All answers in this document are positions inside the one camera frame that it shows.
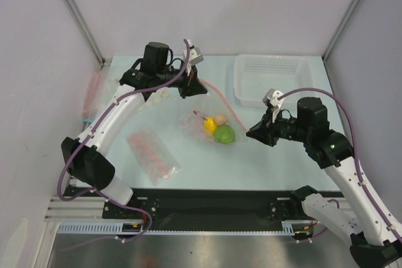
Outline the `red toy chili pepper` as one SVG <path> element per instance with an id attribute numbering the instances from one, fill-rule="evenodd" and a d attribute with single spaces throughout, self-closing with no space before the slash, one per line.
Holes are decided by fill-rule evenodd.
<path id="1" fill-rule="evenodd" d="M 196 117 L 206 120 L 206 117 L 201 112 L 194 110 L 193 113 L 195 114 Z"/>

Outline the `clear strawberry zip bag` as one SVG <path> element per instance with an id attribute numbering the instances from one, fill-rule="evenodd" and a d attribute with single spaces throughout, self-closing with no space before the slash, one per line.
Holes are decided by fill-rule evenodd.
<path id="1" fill-rule="evenodd" d="M 230 146 L 247 142 L 247 127 L 226 96 L 213 84 L 202 80 L 207 93 L 198 95 L 180 117 L 184 133 L 198 141 Z"/>

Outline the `beige toy mushroom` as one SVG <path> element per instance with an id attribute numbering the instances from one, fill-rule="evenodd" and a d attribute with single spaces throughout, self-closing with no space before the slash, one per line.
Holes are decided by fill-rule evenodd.
<path id="1" fill-rule="evenodd" d="M 228 123 L 228 118 L 224 114 L 217 114 L 214 117 L 214 121 L 217 126 L 223 126 Z"/>

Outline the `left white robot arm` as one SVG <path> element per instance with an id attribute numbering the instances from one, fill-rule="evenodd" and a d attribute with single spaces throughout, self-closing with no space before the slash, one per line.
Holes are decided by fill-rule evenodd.
<path id="1" fill-rule="evenodd" d="M 62 181 L 66 174 L 89 185 L 87 191 L 96 191 L 107 201 L 116 204 L 116 210 L 125 218 L 138 212 L 134 193 L 116 175 L 115 167 L 107 160 L 111 144 L 121 127 L 161 88 L 177 88 L 181 98 L 207 93 L 198 79 L 197 64 L 203 61 L 199 48 L 184 41 L 186 49 L 175 68 L 171 48 L 160 42 L 149 42 L 144 54 L 123 73 L 111 101 L 95 120 L 75 139 L 66 137 L 61 145 L 65 166 L 57 184 L 57 195 L 65 201 Z"/>

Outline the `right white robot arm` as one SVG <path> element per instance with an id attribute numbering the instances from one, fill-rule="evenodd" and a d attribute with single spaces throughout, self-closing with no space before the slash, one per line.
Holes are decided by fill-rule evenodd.
<path id="1" fill-rule="evenodd" d="M 359 267 L 391 267 L 401 260 L 401 222 L 380 200 L 363 172 L 349 140 L 330 128 L 328 112 L 320 98 L 297 102 L 296 117 L 282 116 L 282 100 L 265 96 L 266 113 L 247 137 L 275 146 L 279 139 L 300 142 L 308 157 L 332 179 L 354 215 L 304 186 L 292 193 L 290 212 L 296 218 L 318 220 L 340 238 Z"/>

